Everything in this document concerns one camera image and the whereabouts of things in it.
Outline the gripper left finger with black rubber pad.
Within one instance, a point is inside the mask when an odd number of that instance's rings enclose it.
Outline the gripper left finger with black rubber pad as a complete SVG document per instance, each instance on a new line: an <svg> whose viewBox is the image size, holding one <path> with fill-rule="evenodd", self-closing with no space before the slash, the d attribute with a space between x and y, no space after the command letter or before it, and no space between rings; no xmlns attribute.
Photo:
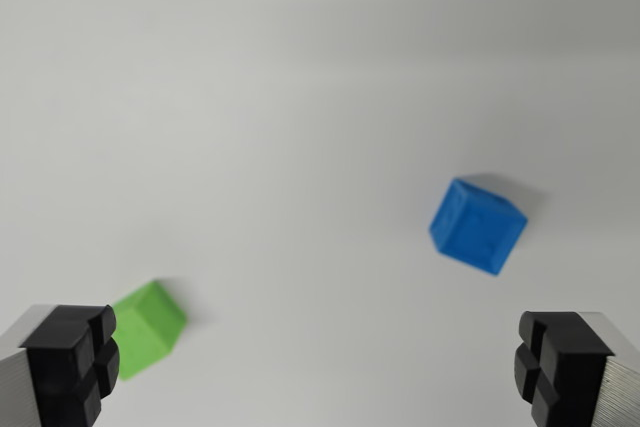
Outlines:
<svg viewBox="0 0 640 427"><path fill-rule="evenodd" d="M1 334L1 424L89 427L114 390L119 347L109 305L34 305Z"/></svg>

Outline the gripper right finger with black rubber pad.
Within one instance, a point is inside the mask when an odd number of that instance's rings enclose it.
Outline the gripper right finger with black rubber pad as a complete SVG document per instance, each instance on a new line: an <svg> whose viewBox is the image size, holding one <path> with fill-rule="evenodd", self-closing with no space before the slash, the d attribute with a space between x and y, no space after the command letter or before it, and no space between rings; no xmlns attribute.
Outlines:
<svg viewBox="0 0 640 427"><path fill-rule="evenodd" d="M597 312L524 312L514 357L521 398L541 427L639 424L639 349Z"/></svg>

